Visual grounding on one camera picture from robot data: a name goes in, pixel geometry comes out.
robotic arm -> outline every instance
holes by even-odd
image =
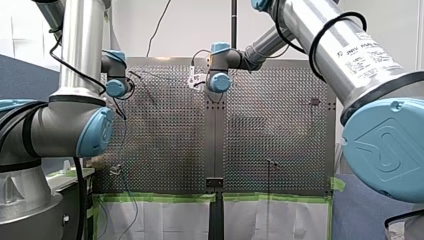
[[[60,0],[35,2],[57,45],[61,41],[62,65],[59,88],[48,103],[0,101],[0,232],[5,239],[61,238],[61,196],[52,196],[40,159],[102,154],[113,123],[102,94],[122,97],[133,87],[125,77],[125,55],[102,54],[110,0],[67,0],[66,11]],[[101,72],[108,75],[106,86],[99,82]],[[33,227],[19,230],[25,225]]]
[[[342,13],[331,0],[252,0],[252,6],[268,13],[280,33],[270,29],[244,52],[214,44],[208,89],[227,91],[229,68],[258,70],[296,38],[344,105],[343,149],[353,172],[381,194],[424,202],[424,72],[407,72],[365,33],[362,15]]]

blue joint cap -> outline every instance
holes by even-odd
[[[115,59],[117,61],[124,61],[125,62],[125,53],[122,51],[116,51],[116,50],[107,50],[105,51],[107,56]]]
[[[269,0],[251,0],[250,3],[255,10],[262,12],[268,7]]]
[[[225,73],[217,73],[212,76],[209,82],[209,88],[216,93],[226,92],[233,83],[233,80]]]
[[[352,171],[385,196],[424,202],[424,100],[389,98],[361,107],[343,131]]]
[[[11,110],[15,107],[21,106],[35,100],[32,99],[3,99],[0,100],[0,112]]]
[[[78,157],[98,156],[106,150],[112,137],[113,112],[102,107],[88,120],[77,144]]]
[[[111,97],[122,97],[127,93],[127,88],[121,81],[112,79],[106,83],[106,93]]]
[[[211,54],[218,54],[230,50],[230,44],[226,42],[217,42],[212,44]]]

perforated metal panel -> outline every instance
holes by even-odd
[[[334,96],[303,62],[280,64],[239,71],[227,95],[227,192],[321,195],[330,188]]]
[[[143,77],[124,109],[124,121],[116,118],[114,135],[104,155],[106,170],[97,174],[97,192],[125,190],[121,177],[108,168],[122,164],[132,191],[167,193],[204,192],[203,93],[189,89],[189,60],[173,64],[130,67]]]
[[[125,107],[127,138],[122,145],[125,124],[117,118],[96,192],[125,190],[122,178],[109,174],[117,164],[129,189],[140,192],[204,193],[211,173],[224,177],[226,192],[330,190],[335,97],[307,62],[275,60],[252,74],[237,71],[221,108],[211,111],[208,97],[187,87],[190,59],[136,60],[130,70],[143,80]],[[223,148],[216,147],[220,141]]]

cable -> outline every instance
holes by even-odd
[[[364,31],[367,31],[367,20],[364,16],[362,16],[360,13],[357,12],[345,12],[340,14],[338,17],[331,19],[330,21],[326,22],[322,29],[318,32],[318,34],[315,36],[314,40],[312,41],[311,48],[309,50],[309,66],[312,69],[312,72],[315,74],[315,76],[321,81],[326,82],[322,75],[318,72],[316,66],[315,66],[315,54],[318,48],[319,40],[321,40],[322,36],[324,36],[325,32],[327,32],[334,24],[340,21],[349,20],[347,17],[357,17],[362,22],[362,28]]]
[[[35,105],[31,110],[29,110],[27,113],[23,114],[22,116],[20,116],[18,119],[14,120],[14,122],[12,122],[4,131],[3,134],[1,135],[0,138],[0,152],[3,148],[4,142],[6,141],[7,137],[9,136],[10,132],[12,132],[12,130],[20,123],[22,122],[26,117],[34,114],[36,111],[38,111],[39,109],[46,107],[48,105],[48,103],[40,103]]]
[[[78,74],[81,78],[91,81],[97,85],[99,85],[102,88],[102,91],[99,93],[99,95],[102,95],[103,93],[106,92],[106,86],[103,85],[103,83],[101,83],[100,81],[80,72],[79,70],[77,70],[76,68],[72,67],[69,63],[63,61],[62,59],[60,59],[58,56],[56,56],[54,54],[54,51],[57,49],[57,47],[59,46],[60,42],[62,41],[62,36],[60,36],[57,41],[56,44],[53,46],[52,49],[50,49],[50,56],[52,56],[52,58],[54,58],[56,61],[58,61],[59,63],[61,63],[62,65],[64,65],[65,67],[71,69],[72,71],[74,71],[76,74]]]
[[[116,106],[116,113],[124,120],[127,120],[127,116],[125,115],[125,113],[122,111],[121,107],[119,106],[119,104],[116,102],[116,98],[112,98],[113,102],[115,103]]]
[[[206,84],[206,82],[205,81],[201,81],[201,82],[195,83],[195,84],[193,84],[193,87],[197,87],[200,84]]]
[[[128,188],[128,182],[126,181],[126,179],[124,178],[123,173],[121,173],[121,177],[122,177],[122,181],[124,182],[125,188],[128,192],[128,195],[130,196],[134,206],[135,206],[135,216],[133,221],[131,222],[131,224],[125,229],[125,231],[121,234],[121,236],[118,238],[118,240],[121,240],[122,237],[128,232],[128,230],[130,230],[130,228],[134,225],[134,223],[137,221],[138,218],[138,204],[134,198],[134,196],[131,194],[130,189]]]
[[[296,49],[300,53],[305,53],[305,50],[294,45],[289,39],[284,37],[284,34],[281,32],[280,21],[279,21],[279,18],[280,18],[280,16],[279,16],[280,2],[281,2],[281,0],[277,0],[277,5],[276,5],[277,9],[276,9],[276,14],[275,14],[276,15],[275,16],[275,27],[277,28],[278,35],[280,35],[280,38],[283,39],[283,41],[286,42],[290,47]]]
[[[197,51],[197,52],[193,55],[193,57],[191,58],[191,66],[194,66],[194,59],[195,59],[195,58],[196,58],[196,56],[197,56],[199,53],[201,53],[201,52],[211,53],[211,51],[206,50],[206,49],[201,49],[201,50]]]
[[[401,215],[397,215],[397,216],[386,219],[384,221],[384,227],[386,229],[388,229],[390,224],[392,224],[393,222],[396,222],[396,221],[399,221],[399,220],[402,220],[402,219],[406,219],[406,218],[410,218],[410,217],[422,216],[422,215],[424,215],[424,209],[409,212],[409,213],[404,213],[404,214],[401,214]]]
[[[267,57],[267,56],[263,55],[262,53],[259,53],[258,51],[256,51],[256,49],[254,47],[252,47],[253,51],[256,54],[258,54],[260,57],[263,57],[263,58],[279,58],[279,57],[283,56],[287,52],[287,50],[289,50],[289,48],[290,48],[290,45],[287,45],[286,49],[284,49],[284,51],[281,52],[280,54],[277,54],[275,56],[269,56],[269,57]]]
[[[77,240],[83,239],[84,224],[87,214],[87,188],[85,187],[84,176],[82,173],[82,166],[79,158],[74,157],[75,170],[77,172],[78,179],[78,192],[79,192],[79,219],[78,219],[78,231]]]
[[[44,102],[40,102],[40,101],[32,101],[32,102],[28,102],[25,103],[23,105],[20,105],[18,107],[16,107],[15,109],[9,111],[8,113],[6,113],[2,118],[0,118],[0,131],[16,116],[18,116],[19,114],[32,109],[35,106],[38,106],[40,104],[43,104]]]
[[[134,95],[136,85],[135,85],[134,81],[131,78],[129,78],[129,77],[127,77],[127,81],[129,82],[129,85],[131,87],[130,95],[128,95],[125,98],[121,98],[121,97],[117,98],[119,100],[125,101],[125,100],[130,99]]]
[[[170,3],[171,3],[171,0],[168,0],[168,3],[167,3],[167,4],[166,4],[166,6],[165,6],[165,10],[163,10],[162,16],[160,16],[159,21],[158,21],[158,24],[156,25],[156,30],[155,30],[155,32],[153,33],[152,37],[150,37],[150,40],[149,40],[149,47],[148,47],[148,49],[147,49],[146,57],[149,57],[150,49],[151,49],[151,47],[152,47],[152,41],[153,41],[153,39],[155,38],[156,34],[158,33],[160,23],[162,22],[162,19],[163,19],[163,17],[165,16],[165,13],[166,13],[166,11],[168,10],[168,7],[169,7],[169,4],[170,4]]]
[[[147,85],[146,83],[143,81],[143,78],[138,75],[137,73],[133,72],[133,71],[129,71],[129,73],[131,73],[132,75],[136,76],[138,78],[138,80],[141,82],[141,84],[143,84],[143,88],[144,90],[146,90],[147,96],[149,96],[150,101],[152,101],[153,105],[156,105],[155,99],[153,98],[153,96],[150,94],[149,89],[147,89]]]

silver cylinder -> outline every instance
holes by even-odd
[[[62,38],[62,59],[83,74],[100,80],[103,39],[102,0],[68,0]],[[61,66],[59,90],[53,95],[99,98],[100,87]]]
[[[283,35],[289,40],[293,40],[293,34],[287,29],[281,29]],[[281,40],[278,35],[277,29],[273,26],[264,35],[262,35],[252,45],[246,47],[246,56],[253,65],[259,65],[265,62],[265,60],[276,53],[282,47],[287,45]]]
[[[59,29],[62,27],[63,17],[65,15],[65,6],[62,1],[57,0],[56,2],[50,3],[36,3],[51,30],[56,30],[54,31],[56,38],[60,38],[62,36],[62,31]]]
[[[324,24],[342,13],[331,0],[285,0],[279,12],[281,26],[293,33],[307,53]],[[361,51],[358,59],[348,61],[345,56],[355,47],[363,47],[361,44],[373,44],[373,52]],[[369,71],[361,73],[364,69],[359,68],[361,62],[358,60],[364,60],[362,67]],[[382,66],[380,60],[387,60],[388,64]],[[362,30],[362,26],[352,20],[340,21],[324,34],[319,41],[315,63],[345,108],[383,83],[406,73]]]

